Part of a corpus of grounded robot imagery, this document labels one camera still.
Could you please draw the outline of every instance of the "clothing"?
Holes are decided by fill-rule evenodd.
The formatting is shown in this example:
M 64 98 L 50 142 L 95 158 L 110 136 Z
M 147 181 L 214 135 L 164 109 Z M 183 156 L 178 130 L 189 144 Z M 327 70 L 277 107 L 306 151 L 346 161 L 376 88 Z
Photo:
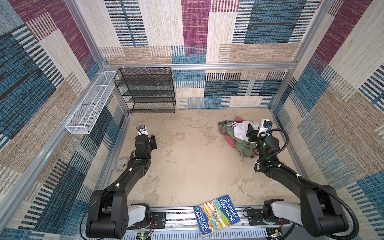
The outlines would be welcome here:
M 223 128 L 221 129 L 221 134 L 228 134 L 231 138 L 235 140 L 235 147 L 240 152 L 240 155 L 243 157 L 252 157 L 254 156 L 254 150 L 256 149 L 256 143 L 246 142 L 244 140 L 238 139 L 233 133 L 232 127 L 230 124 L 233 122 L 226 122 Z
M 242 123 L 239 123 L 234 129 L 233 133 L 235 137 L 244 140 L 246 142 L 248 141 L 248 138 L 245 136 L 248 131 L 248 124 L 251 124 L 254 130 L 259 130 L 259 124 L 258 122 L 250 122 L 250 121 L 243 121 Z

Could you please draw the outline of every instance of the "white cloth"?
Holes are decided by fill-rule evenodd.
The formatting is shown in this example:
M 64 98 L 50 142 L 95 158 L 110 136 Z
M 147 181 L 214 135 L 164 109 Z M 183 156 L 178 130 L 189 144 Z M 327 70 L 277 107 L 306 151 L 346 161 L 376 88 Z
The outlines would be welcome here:
M 233 134 L 235 137 L 250 142 L 248 141 L 248 138 L 245 136 L 248 131 L 248 123 L 250 123 L 253 127 L 254 130 L 258 131 L 259 130 L 259 123 L 258 122 L 250 122 L 250 121 L 244 121 L 242 123 L 239 123 L 236 127 L 233 129 Z

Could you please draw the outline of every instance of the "book cover illustration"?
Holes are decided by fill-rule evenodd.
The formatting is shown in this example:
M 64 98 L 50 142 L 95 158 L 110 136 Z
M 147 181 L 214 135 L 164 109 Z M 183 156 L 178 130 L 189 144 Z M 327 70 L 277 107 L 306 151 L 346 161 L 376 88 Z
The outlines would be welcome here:
M 196 206 L 194 211 L 202 237 L 240 222 L 228 195 Z

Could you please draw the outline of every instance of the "green cloth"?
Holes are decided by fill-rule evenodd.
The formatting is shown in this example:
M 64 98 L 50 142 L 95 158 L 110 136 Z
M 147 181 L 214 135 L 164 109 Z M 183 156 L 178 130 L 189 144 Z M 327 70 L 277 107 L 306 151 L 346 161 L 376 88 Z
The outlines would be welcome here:
M 226 122 L 224 127 L 221 129 L 221 134 L 228 134 L 231 138 L 235 140 L 235 147 L 240 152 L 240 155 L 243 157 L 250 157 L 253 154 L 253 150 L 256 148 L 256 143 L 250 143 L 244 140 L 241 140 L 235 137 L 233 133 L 233 128 L 230 128 L 229 125 L 233 122 Z

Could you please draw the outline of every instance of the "pile of clothes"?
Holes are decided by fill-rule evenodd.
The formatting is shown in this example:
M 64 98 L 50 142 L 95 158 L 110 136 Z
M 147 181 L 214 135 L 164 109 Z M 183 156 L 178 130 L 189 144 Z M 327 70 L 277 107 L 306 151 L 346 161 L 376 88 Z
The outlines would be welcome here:
M 248 141 L 246 137 L 249 123 L 253 129 L 259 129 L 257 122 L 245 121 L 239 116 L 236 116 L 234 121 L 219 122 L 218 129 L 221 134 L 224 134 L 229 145 L 236 148 L 242 157 L 254 158 L 257 156 L 256 143 Z

